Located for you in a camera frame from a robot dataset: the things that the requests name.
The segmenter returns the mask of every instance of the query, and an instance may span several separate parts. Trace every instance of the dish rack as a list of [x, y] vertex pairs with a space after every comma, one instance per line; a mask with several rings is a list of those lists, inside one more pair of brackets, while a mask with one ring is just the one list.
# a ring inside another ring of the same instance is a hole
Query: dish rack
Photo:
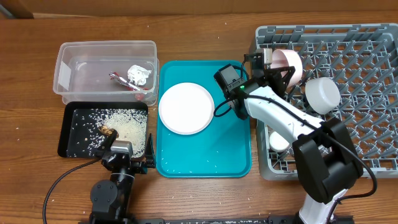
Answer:
[[[258, 48], [296, 51], [303, 78], [289, 88], [285, 99], [325, 120], [341, 119], [354, 146], [378, 178], [398, 177], [398, 25], [357, 24], [323, 26], [261, 26], [250, 52]], [[341, 94], [339, 105], [320, 116], [303, 105], [305, 83], [329, 77]], [[258, 121], [259, 168], [267, 180], [297, 179], [292, 148], [270, 150], [270, 127]], [[327, 154], [330, 149], [321, 149]]]

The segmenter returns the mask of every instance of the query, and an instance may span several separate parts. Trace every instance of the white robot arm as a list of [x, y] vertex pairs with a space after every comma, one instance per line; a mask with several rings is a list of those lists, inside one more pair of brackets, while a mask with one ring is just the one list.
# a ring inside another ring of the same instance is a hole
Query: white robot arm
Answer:
[[[236, 70], [242, 68], [233, 65], [219, 69], [214, 75], [226, 98], [216, 107], [215, 116], [222, 116], [216, 111], [228, 103], [237, 117], [261, 120], [285, 138], [293, 146], [298, 179], [307, 192], [304, 206], [293, 223], [325, 224], [335, 201], [363, 174], [360, 163], [340, 148], [343, 146], [356, 154], [349, 132], [336, 118], [324, 121], [282, 99], [294, 67], [266, 68], [264, 62], [272, 60], [264, 58], [267, 56], [263, 52], [250, 57], [255, 59], [250, 80], [239, 76]], [[321, 145], [332, 147], [332, 152], [323, 157], [318, 149]]]
[[[252, 91], [250, 95], [271, 98], [317, 128], [320, 128], [321, 123], [324, 122], [324, 120], [320, 118], [310, 116], [298, 110], [290, 103], [277, 96], [269, 86], [260, 87], [257, 90]], [[290, 114], [274, 103], [270, 103], [262, 99], [247, 98], [244, 100], [244, 105], [250, 117], [258, 119], [270, 126], [290, 144], [296, 141], [299, 135], [310, 134], [313, 132], [313, 129], [304, 126], [300, 121], [297, 121], [297, 119], [293, 118]], [[311, 196], [309, 196], [309, 194], [307, 194], [304, 205], [298, 213], [302, 223], [325, 224], [333, 203], [346, 192], [347, 189], [341, 190], [341, 192], [337, 193], [333, 197], [333, 200], [327, 204], [316, 202], [311, 198]]]

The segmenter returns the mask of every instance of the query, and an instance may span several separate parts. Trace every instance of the plastic container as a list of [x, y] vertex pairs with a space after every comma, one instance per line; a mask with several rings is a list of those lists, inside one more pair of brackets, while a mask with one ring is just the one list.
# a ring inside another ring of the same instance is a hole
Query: plastic container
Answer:
[[[147, 82], [130, 91], [111, 80], [109, 73], [117, 72], [127, 78], [127, 71], [139, 65], [149, 71]], [[62, 101], [138, 101], [149, 106], [156, 103], [159, 79], [159, 61], [156, 44], [150, 40], [70, 42], [61, 45], [55, 65], [53, 90], [62, 95]]]

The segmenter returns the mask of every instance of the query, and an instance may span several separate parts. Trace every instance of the white plate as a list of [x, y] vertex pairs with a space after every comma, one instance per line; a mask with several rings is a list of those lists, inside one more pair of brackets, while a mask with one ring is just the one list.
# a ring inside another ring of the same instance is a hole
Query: white plate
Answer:
[[159, 116], [164, 126], [177, 134], [195, 134], [213, 119], [214, 101], [210, 93], [195, 83], [179, 83], [160, 99]]

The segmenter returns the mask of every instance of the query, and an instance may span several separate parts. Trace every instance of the crumpled paper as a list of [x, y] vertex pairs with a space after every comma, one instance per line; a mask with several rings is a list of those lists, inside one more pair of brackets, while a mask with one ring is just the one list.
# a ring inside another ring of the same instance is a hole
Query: crumpled paper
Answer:
[[133, 84], [139, 85], [139, 86], [143, 86], [147, 83], [147, 78], [149, 77], [149, 74], [151, 74], [151, 73], [152, 73], [152, 71], [150, 71], [150, 70], [146, 70], [138, 65], [133, 65], [127, 71], [127, 77], [129, 79], [130, 83], [133, 83]]

